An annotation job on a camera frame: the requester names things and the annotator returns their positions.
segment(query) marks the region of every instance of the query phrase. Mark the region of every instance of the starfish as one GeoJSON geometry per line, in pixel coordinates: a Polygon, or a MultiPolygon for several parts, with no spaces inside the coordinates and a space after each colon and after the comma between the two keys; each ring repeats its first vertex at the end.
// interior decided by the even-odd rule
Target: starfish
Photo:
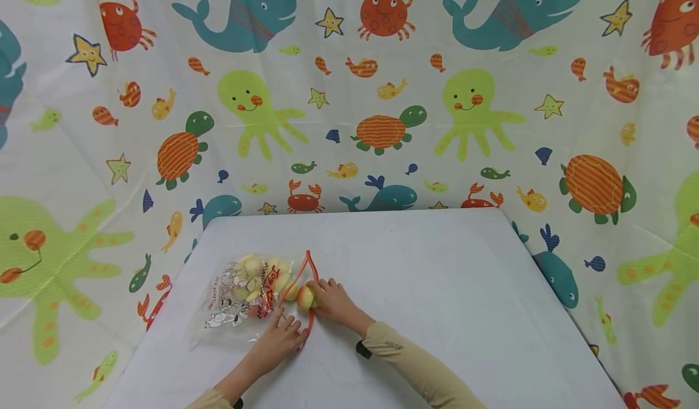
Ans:
{"type": "Polygon", "coordinates": [[[328,7],[325,10],[325,17],[316,22],[316,25],[318,27],[325,28],[325,38],[330,37],[332,33],[337,33],[340,36],[344,36],[345,33],[343,33],[342,29],[340,28],[340,24],[343,20],[345,20],[345,18],[336,17],[333,10],[330,7],[328,7]]]}
{"type": "Polygon", "coordinates": [[[653,305],[653,324],[662,327],[692,282],[699,281],[699,171],[684,180],[675,199],[677,238],[664,253],[622,263],[616,272],[622,285],[635,285],[664,272],[672,278],[653,305]]]}
{"type": "Polygon", "coordinates": [[[91,77],[97,75],[100,65],[107,65],[102,58],[102,45],[91,44],[91,42],[80,35],[73,35],[73,45],[75,46],[75,54],[66,59],[66,63],[86,64],[91,77]]]}
{"type": "Polygon", "coordinates": [[[563,116],[564,113],[561,111],[561,107],[564,104],[565,101],[558,101],[547,93],[546,98],[544,98],[544,104],[534,110],[544,112],[544,119],[549,119],[552,115],[563,116]]]}
{"type": "Polygon", "coordinates": [[[604,22],[609,23],[607,29],[602,33],[602,37],[609,36],[613,32],[617,32],[621,36],[631,16],[633,13],[629,12],[629,0],[624,0],[613,13],[599,17],[604,22]]]}
{"type": "Polygon", "coordinates": [[[491,102],[495,96],[495,79],[485,69],[466,69],[453,75],[442,92],[442,102],[454,118],[454,126],[437,142],[435,155],[445,153],[450,143],[459,137],[457,158],[466,161],[468,137],[473,133],[481,152],[490,157],[490,146],[485,137],[490,130],[508,151],[515,151],[505,132],[503,123],[521,124],[524,116],[512,112],[492,111],[491,102]]]}
{"type": "Polygon", "coordinates": [[[102,313],[75,286],[75,280],[110,279],[121,274],[119,266],[89,257],[93,249],[115,247],[133,239],[132,231],[98,230],[115,208],[114,200],[102,201],[83,215],[75,229],[64,231],[38,202],[0,197],[0,298],[32,300],[36,311],[33,350],[41,365],[50,363],[59,353],[61,302],[68,303],[83,320],[96,320],[102,313]]]}

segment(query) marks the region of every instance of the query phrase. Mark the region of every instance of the red crab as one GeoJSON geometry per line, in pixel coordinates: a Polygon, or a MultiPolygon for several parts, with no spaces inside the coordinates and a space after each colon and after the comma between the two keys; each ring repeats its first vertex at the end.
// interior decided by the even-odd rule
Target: red crab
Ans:
{"type": "Polygon", "coordinates": [[[308,185],[308,190],[314,194],[316,194],[318,197],[313,197],[312,195],[309,194],[297,194],[294,195],[294,189],[300,188],[300,185],[302,185],[302,182],[294,183],[294,179],[289,180],[289,195],[291,195],[287,199],[287,203],[289,203],[289,212],[291,213],[296,213],[296,212],[322,212],[325,210],[325,207],[321,206],[319,204],[320,202],[320,193],[322,192],[322,189],[316,183],[316,186],[311,186],[310,184],[308,185]]]}
{"type": "Polygon", "coordinates": [[[651,29],[641,42],[649,55],[663,55],[661,69],[670,65],[670,53],[677,54],[675,70],[684,63],[684,47],[689,46],[689,64],[694,63],[694,45],[699,36],[699,0],[660,0],[651,29]]]}
{"type": "Polygon", "coordinates": [[[362,32],[359,38],[366,36],[393,36],[397,35],[399,41],[410,38],[410,33],[405,29],[409,26],[415,31],[415,26],[408,22],[408,7],[413,4],[413,0],[408,0],[406,4],[403,0],[364,0],[359,16],[362,18],[363,27],[357,29],[362,32]]]}
{"type": "Polygon", "coordinates": [[[133,3],[133,10],[118,2],[100,4],[102,23],[109,40],[112,60],[118,60],[117,51],[128,51],[136,45],[141,45],[148,51],[148,45],[153,46],[153,41],[143,35],[144,32],[157,37],[154,31],[143,28],[141,20],[138,19],[138,3],[135,0],[130,1],[133,3]]]}
{"type": "Polygon", "coordinates": [[[502,203],[505,202],[505,197],[502,196],[502,194],[495,194],[493,192],[490,193],[490,198],[495,202],[495,204],[491,203],[490,201],[487,200],[481,200],[481,199],[476,199],[476,198],[471,198],[471,195],[477,194],[478,192],[481,192],[485,188],[485,186],[479,186],[478,182],[473,183],[471,185],[470,192],[468,193],[468,198],[465,199],[463,203],[461,203],[461,208],[473,208],[473,207],[494,207],[494,208],[500,208],[502,206],[502,203]]]}

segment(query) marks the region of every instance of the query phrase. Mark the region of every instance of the teal whale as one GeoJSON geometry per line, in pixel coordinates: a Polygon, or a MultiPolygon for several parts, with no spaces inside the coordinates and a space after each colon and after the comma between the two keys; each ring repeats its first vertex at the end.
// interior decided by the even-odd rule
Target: teal whale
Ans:
{"type": "Polygon", "coordinates": [[[464,18],[478,0],[466,0],[463,6],[454,0],[442,5],[452,17],[451,29],[457,41],[470,49],[500,51],[515,49],[521,41],[569,17],[580,0],[500,0],[482,26],[470,29],[464,18]]]}
{"type": "Polygon", "coordinates": [[[296,0],[231,0],[228,23],[223,31],[206,26],[209,0],[201,0],[197,10],[173,3],[175,12],[192,21],[203,41],[227,52],[262,52],[275,35],[294,22],[296,0]]]}
{"type": "Polygon", "coordinates": [[[340,197],[340,201],[348,205],[350,212],[374,212],[374,211],[404,211],[413,207],[417,201],[417,192],[408,186],[401,184],[391,184],[383,186],[383,175],[379,178],[368,176],[369,181],[365,182],[367,186],[378,188],[378,192],[374,195],[374,199],[365,209],[358,209],[357,203],[360,197],[349,198],[340,197]]]}

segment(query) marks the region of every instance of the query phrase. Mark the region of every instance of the green fish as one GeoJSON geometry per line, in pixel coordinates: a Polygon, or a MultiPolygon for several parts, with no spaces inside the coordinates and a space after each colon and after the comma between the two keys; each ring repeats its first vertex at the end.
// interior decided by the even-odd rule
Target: green fish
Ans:
{"type": "Polygon", "coordinates": [[[555,45],[542,46],[540,49],[535,49],[534,47],[529,50],[534,55],[540,55],[543,58],[547,58],[549,55],[554,55],[558,52],[558,47],[555,45]]]}
{"type": "Polygon", "coordinates": [[[48,109],[41,116],[41,119],[36,124],[29,124],[32,126],[32,132],[40,132],[42,130],[50,130],[55,127],[56,124],[63,118],[63,114],[56,109],[48,109]]]}
{"type": "Polygon", "coordinates": [[[148,276],[148,271],[150,271],[150,254],[146,254],[146,266],[143,269],[139,269],[132,277],[132,281],[129,284],[129,292],[134,293],[141,289],[141,286],[146,282],[146,277],[148,276]]]}
{"type": "Polygon", "coordinates": [[[504,174],[500,174],[495,169],[483,168],[481,169],[481,177],[490,178],[491,180],[501,180],[505,177],[510,177],[510,170],[506,170],[504,174]]]}
{"type": "Polygon", "coordinates": [[[307,174],[310,171],[313,171],[313,168],[316,168],[316,161],[310,162],[310,165],[306,165],[305,163],[295,163],[291,165],[291,170],[294,171],[297,174],[307,174]]]}
{"type": "Polygon", "coordinates": [[[302,47],[298,45],[289,45],[285,47],[285,49],[279,49],[279,52],[281,52],[281,54],[286,55],[299,55],[301,51],[302,47]]]}
{"type": "Polygon", "coordinates": [[[89,387],[86,390],[80,392],[80,394],[75,396],[74,400],[76,404],[78,404],[80,401],[83,401],[83,399],[87,396],[92,395],[92,393],[95,392],[97,388],[102,385],[104,380],[107,377],[109,377],[118,360],[119,353],[116,350],[112,350],[109,354],[107,354],[107,357],[104,358],[102,363],[97,368],[95,368],[95,372],[92,373],[92,384],[89,385],[89,387]]]}

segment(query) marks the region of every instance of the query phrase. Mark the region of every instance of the yellow fish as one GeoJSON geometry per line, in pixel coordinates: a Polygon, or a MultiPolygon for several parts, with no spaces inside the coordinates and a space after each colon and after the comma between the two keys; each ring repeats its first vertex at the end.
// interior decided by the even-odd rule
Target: yellow fish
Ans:
{"type": "Polygon", "coordinates": [[[348,164],[340,165],[337,167],[337,172],[334,171],[326,171],[328,173],[328,177],[335,177],[335,178],[350,178],[354,177],[357,175],[359,172],[359,168],[357,168],[357,165],[353,164],[352,162],[349,162],[348,164]]]}
{"type": "Polygon", "coordinates": [[[163,100],[162,98],[157,98],[155,100],[153,106],[150,108],[153,118],[159,121],[167,118],[167,115],[170,114],[170,111],[173,109],[173,105],[175,104],[176,94],[177,93],[174,90],[170,89],[170,98],[167,98],[167,101],[163,100]]]}
{"type": "Polygon", "coordinates": [[[180,230],[182,230],[182,212],[173,212],[173,215],[170,216],[170,224],[167,225],[166,229],[167,234],[170,235],[170,240],[167,241],[165,247],[161,248],[163,252],[167,252],[180,235],[180,230]]]}
{"type": "Polygon", "coordinates": [[[376,95],[378,95],[382,100],[390,100],[399,96],[400,93],[403,92],[403,88],[407,85],[408,82],[405,81],[405,78],[400,82],[399,87],[396,87],[393,83],[388,82],[379,86],[379,88],[376,90],[376,95]]]}
{"type": "Polygon", "coordinates": [[[529,208],[529,210],[534,212],[543,212],[546,210],[546,197],[539,192],[534,192],[534,189],[529,189],[529,192],[524,194],[522,189],[517,186],[517,195],[519,195],[522,202],[529,208]]]}

